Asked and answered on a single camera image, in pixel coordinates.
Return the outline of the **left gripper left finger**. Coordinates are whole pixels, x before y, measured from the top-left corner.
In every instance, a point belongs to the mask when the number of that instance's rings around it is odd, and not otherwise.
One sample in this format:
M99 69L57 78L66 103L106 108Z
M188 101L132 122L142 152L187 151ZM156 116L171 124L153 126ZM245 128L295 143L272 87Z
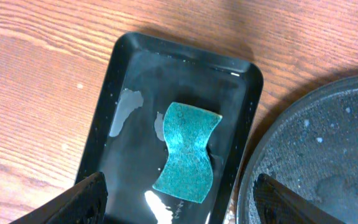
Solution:
M104 220L107 198L105 176L95 172L12 224L100 224Z

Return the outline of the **green yellow sponge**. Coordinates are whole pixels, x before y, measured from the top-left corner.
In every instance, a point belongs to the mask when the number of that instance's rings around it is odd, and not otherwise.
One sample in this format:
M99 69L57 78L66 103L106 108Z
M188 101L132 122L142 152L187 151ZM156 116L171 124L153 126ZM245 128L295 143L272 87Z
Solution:
M214 180L206 148L222 118L220 114L192 105L171 103L162 124L167 161L153 189L189 202L203 203Z

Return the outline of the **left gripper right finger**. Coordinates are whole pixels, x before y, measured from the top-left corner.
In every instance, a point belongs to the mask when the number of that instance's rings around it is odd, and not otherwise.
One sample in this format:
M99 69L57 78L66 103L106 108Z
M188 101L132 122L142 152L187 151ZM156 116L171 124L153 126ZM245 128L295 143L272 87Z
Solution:
M262 223L343 224L267 174L260 174L253 197Z

